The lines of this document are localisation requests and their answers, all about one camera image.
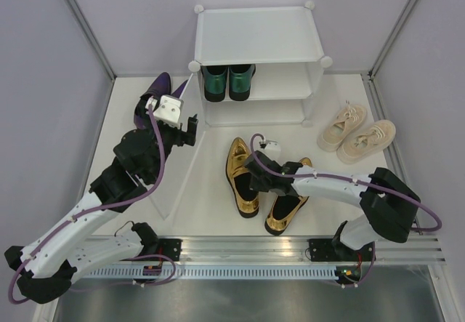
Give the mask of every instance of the white round connector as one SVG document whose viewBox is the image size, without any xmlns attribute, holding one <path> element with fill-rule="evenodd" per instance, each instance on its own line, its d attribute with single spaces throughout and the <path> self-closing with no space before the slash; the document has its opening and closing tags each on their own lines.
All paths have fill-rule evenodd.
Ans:
<svg viewBox="0 0 465 322">
<path fill-rule="evenodd" d="M 197 14 L 202 13 L 204 10 L 205 9 L 203 8 L 201 4 L 196 4 L 194 7 L 194 12 Z"/>
<path fill-rule="evenodd" d="M 200 71 L 201 69 L 201 64 L 197 60 L 193 60 L 192 62 L 189 63 L 187 66 L 189 68 L 189 71 L 192 73 L 196 73 Z"/>
<path fill-rule="evenodd" d="M 329 68 L 330 66 L 333 65 L 333 58 L 328 57 L 327 55 L 325 55 L 324 57 L 322 57 L 322 58 L 320 59 L 320 64 L 321 64 L 321 66 L 323 66 L 324 68 Z"/>
<path fill-rule="evenodd" d="M 305 8 L 308 8 L 310 11 L 312 11 L 315 8 L 315 3 L 313 1 L 307 1 L 305 2 Z"/>
</svg>

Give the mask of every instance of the metallic gold loafer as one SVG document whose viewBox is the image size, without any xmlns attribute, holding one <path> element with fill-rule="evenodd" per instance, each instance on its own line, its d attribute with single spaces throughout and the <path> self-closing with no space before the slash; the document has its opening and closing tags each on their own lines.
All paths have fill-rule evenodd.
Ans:
<svg viewBox="0 0 465 322">
<path fill-rule="evenodd" d="M 300 160 L 301 164 L 312 166 L 309 158 Z M 307 202 L 308 197 L 278 196 L 264 222 L 264 228 L 272 235 L 278 236 L 289 226 L 297 211 Z"/>
<path fill-rule="evenodd" d="M 250 190 L 251 174 L 243 166 L 249 155 L 246 143 L 238 137 L 232 142 L 226 162 L 226 178 L 234 192 L 239 214 L 244 218 L 255 217 L 259 212 L 259 193 Z"/>
</svg>

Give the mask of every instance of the beige shoe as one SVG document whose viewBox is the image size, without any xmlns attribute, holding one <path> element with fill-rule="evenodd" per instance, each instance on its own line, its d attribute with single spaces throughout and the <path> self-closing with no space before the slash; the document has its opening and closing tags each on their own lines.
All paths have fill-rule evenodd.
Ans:
<svg viewBox="0 0 465 322">
<path fill-rule="evenodd" d="M 337 149 L 337 157 L 345 164 L 353 164 L 387 148 L 394 136 L 395 125 L 391 121 L 377 121 L 365 131 L 345 140 Z"/>
<path fill-rule="evenodd" d="M 337 114 L 333 123 L 318 137 L 317 144 L 324 151 L 336 151 L 342 140 L 358 128 L 366 118 L 366 109 L 362 105 L 347 103 Z"/>
</svg>

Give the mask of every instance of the white shelf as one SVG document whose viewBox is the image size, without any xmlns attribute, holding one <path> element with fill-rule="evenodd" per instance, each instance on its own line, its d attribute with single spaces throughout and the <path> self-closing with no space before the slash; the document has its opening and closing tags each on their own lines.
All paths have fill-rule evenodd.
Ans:
<svg viewBox="0 0 465 322">
<path fill-rule="evenodd" d="M 97 151 L 88 182 L 93 181 L 113 160 L 112 149 L 122 135 L 132 126 L 132 113 L 137 98 L 152 79 L 116 79 L 110 106 L 105 117 Z M 265 218 L 274 200 L 271 193 L 260 194 L 260 211 L 255 218 L 242 218 L 235 208 L 233 193 L 225 179 L 225 159 L 235 137 L 248 141 L 255 132 L 268 139 L 277 140 L 283 149 L 280 163 L 298 161 L 303 156 L 312 159 L 315 167 L 335 172 L 370 173 L 377 166 L 386 166 L 382 152 L 353 164 L 340 162 L 336 153 L 327 153 L 316 145 L 316 138 L 332 119 L 345 100 L 368 108 L 363 127 L 373 122 L 368 98 L 359 75 L 327 75 L 323 77 L 321 105 L 315 111 L 315 125 L 303 128 L 300 124 L 284 126 L 232 126 L 214 127 L 199 140 L 200 150 L 184 193 L 175 209 L 165 220 L 148 199 L 131 205 L 123 214 L 102 226 L 96 234 L 112 235 L 128 220 L 147 222 L 160 236 L 260 236 L 267 235 Z M 244 104 L 260 104 L 260 101 Z M 190 147 L 173 148 L 183 151 Z M 174 156 L 170 156 L 167 169 Z M 327 236 L 333 235 L 344 220 L 353 220 L 361 210 L 324 198 L 310 198 L 302 207 L 284 235 Z"/>
<path fill-rule="evenodd" d="M 313 93 L 309 76 L 306 63 L 257 64 L 247 100 L 308 98 Z M 232 101 L 228 90 L 224 101 Z"/>
<path fill-rule="evenodd" d="M 300 124 L 304 111 L 301 100 L 208 102 L 205 117 L 207 124 L 218 127 Z"/>
<path fill-rule="evenodd" d="M 317 62 L 312 13 L 304 7 L 207 9 L 198 15 L 195 60 L 201 65 Z"/>
</svg>

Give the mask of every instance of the shelf top panel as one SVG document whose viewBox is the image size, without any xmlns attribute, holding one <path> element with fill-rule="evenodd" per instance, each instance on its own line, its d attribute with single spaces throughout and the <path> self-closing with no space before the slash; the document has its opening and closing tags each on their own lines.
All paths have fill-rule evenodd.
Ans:
<svg viewBox="0 0 465 322">
<path fill-rule="evenodd" d="M 198 15 L 195 60 L 201 65 L 316 62 L 323 55 L 312 13 L 304 7 L 207 9 Z"/>
</svg>

